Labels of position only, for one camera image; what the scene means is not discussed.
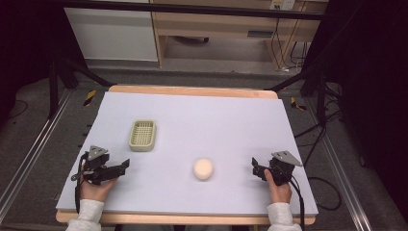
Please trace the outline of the round cream soap bar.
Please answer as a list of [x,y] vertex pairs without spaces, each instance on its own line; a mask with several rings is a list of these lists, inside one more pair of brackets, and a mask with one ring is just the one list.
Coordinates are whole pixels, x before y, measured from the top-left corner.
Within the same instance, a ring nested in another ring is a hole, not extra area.
[[213,162],[208,158],[197,159],[193,164],[192,172],[198,180],[208,180],[214,173]]

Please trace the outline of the person's right hand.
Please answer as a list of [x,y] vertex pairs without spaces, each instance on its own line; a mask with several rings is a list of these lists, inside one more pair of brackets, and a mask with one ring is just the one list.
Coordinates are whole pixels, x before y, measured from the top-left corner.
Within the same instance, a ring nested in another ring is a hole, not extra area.
[[268,182],[271,203],[290,203],[292,198],[291,187],[288,184],[277,186],[268,169],[264,171],[264,174]]

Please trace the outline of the person's left hand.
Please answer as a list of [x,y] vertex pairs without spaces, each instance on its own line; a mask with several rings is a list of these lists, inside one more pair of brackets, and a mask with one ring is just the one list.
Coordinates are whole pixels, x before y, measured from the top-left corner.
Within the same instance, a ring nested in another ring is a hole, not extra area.
[[93,185],[88,180],[81,178],[80,183],[80,198],[104,202],[110,192],[115,186],[117,178],[111,179],[101,185]]

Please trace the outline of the white power strip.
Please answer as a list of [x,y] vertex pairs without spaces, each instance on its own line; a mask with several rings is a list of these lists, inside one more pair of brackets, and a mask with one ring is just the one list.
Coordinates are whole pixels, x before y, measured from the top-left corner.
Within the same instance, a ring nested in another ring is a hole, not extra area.
[[271,0],[269,8],[278,11],[291,11],[295,0]]

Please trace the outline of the metal floor rail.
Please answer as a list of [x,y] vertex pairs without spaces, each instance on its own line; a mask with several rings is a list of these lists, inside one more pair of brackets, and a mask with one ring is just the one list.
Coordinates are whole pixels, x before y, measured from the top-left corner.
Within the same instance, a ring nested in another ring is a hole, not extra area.
[[[317,102],[315,103],[312,99],[305,100],[308,109],[318,110]],[[329,121],[333,121],[333,117],[341,114],[340,107],[336,103],[334,97],[323,98],[323,118],[328,118],[329,115],[332,115],[329,118]],[[346,171],[341,164],[341,160],[338,157],[338,152],[335,150],[335,146],[332,140],[329,137],[329,122],[326,122],[325,128],[319,128],[323,132],[321,138],[321,144],[323,146],[323,152],[328,160],[328,164],[331,167],[336,184],[340,195],[342,196],[342,201],[345,207],[347,208],[350,217],[356,227],[356,231],[372,231],[372,226],[370,224],[369,218],[361,204],[360,199],[356,191],[354,190]]]
[[34,167],[43,147],[47,144],[61,116],[64,114],[64,110],[72,93],[73,90],[63,90],[61,98],[57,99],[57,108],[54,114],[46,120],[36,136],[36,139],[31,144],[30,149],[27,151],[22,163],[13,175],[11,182],[0,195],[0,224],[3,223],[8,211],[11,209],[23,184]]

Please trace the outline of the white cabinet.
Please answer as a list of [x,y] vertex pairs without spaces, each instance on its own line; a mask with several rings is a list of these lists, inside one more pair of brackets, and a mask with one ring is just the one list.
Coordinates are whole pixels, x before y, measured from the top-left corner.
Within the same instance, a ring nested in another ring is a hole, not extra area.
[[86,59],[158,61],[151,13],[64,10]]

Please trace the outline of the yellow black floor marker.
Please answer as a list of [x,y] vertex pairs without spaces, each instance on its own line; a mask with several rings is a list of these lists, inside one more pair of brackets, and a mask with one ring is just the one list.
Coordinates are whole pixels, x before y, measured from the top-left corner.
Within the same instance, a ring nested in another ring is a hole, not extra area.
[[96,94],[96,90],[90,90],[87,94],[86,100],[84,101],[83,105],[88,106]]
[[304,102],[304,100],[301,97],[292,97],[291,98],[291,107],[298,109],[300,111],[306,111],[307,106]]

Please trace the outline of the green slotted soap dish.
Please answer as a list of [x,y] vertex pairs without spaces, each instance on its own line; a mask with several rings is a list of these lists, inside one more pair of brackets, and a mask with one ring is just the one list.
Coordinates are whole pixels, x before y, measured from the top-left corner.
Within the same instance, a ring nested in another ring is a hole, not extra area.
[[157,126],[154,120],[135,120],[128,144],[134,152],[149,152],[155,146]]

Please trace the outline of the black metal stand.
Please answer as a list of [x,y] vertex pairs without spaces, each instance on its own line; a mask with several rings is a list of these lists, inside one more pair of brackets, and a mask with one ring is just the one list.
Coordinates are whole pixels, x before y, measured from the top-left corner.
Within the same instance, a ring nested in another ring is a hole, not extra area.
[[300,93],[302,96],[311,96],[314,91],[317,92],[317,109],[316,109],[316,116],[318,119],[319,124],[325,126],[326,118],[325,118],[325,107],[324,107],[324,99],[325,99],[325,86],[326,86],[326,78],[324,74],[324,65],[323,64],[312,64],[305,70],[302,70],[300,73],[294,75],[293,77],[285,80],[284,82],[268,88],[270,91],[278,92],[285,87],[288,87],[300,80],[303,80],[304,83],[300,89]]
[[86,66],[77,64],[67,58],[57,58],[53,60],[49,66],[49,118],[52,118],[59,109],[59,81],[62,81],[67,89],[72,90],[79,86],[75,72],[85,75],[103,87],[112,87],[115,85],[115,83],[109,82],[91,72]]

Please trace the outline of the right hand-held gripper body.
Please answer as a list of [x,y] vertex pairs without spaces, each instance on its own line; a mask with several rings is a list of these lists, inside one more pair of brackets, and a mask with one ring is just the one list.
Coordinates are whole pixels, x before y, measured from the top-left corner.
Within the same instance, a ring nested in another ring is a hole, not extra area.
[[295,167],[302,167],[302,163],[288,150],[272,153],[269,161],[270,172],[277,186],[289,183]]

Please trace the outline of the light wooden desk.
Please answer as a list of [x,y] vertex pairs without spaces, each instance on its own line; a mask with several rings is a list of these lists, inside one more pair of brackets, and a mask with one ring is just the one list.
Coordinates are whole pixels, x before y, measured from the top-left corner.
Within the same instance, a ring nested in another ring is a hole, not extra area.
[[[271,0],[149,0],[153,4],[232,7],[270,10]],[[295,0],[292,11],[324,13],[329,0]],[[319,22],[304,19],[262,18],[248,16],[190,13],[153,13],[159,54],[164,55],[166,37],[260,39],[266,43],[273,66],[289,64],[287,57],[295,43],[311,42]]]

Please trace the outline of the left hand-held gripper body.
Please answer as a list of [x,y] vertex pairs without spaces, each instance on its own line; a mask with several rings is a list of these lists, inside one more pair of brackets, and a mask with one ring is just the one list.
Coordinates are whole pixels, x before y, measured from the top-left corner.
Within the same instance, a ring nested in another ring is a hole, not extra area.
[[104,178],[103,171],[107,169],[105,164],[109,161],[108,150],[92,145],[80,158],[78,172],[73,174],[71,181],[79,181],[81,177],[90,181],[93,185],[100,185]]

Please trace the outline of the black horizontal frame bar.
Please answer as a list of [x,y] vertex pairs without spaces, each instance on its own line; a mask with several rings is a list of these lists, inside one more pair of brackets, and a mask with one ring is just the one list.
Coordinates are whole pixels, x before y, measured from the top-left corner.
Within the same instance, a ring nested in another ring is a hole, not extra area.
[[131,2],[112,2],[97,0],[48,0],[62,7],[92,10],[113,10],[129,12],[151,12],[151,13],[190,13],[208,15],[248,16],[262,18],[284,18],[304,20],[324,20],[324,13],[304,13],[291,11],[257,10],[229,7],[210,7],[174,4],[150,4]]

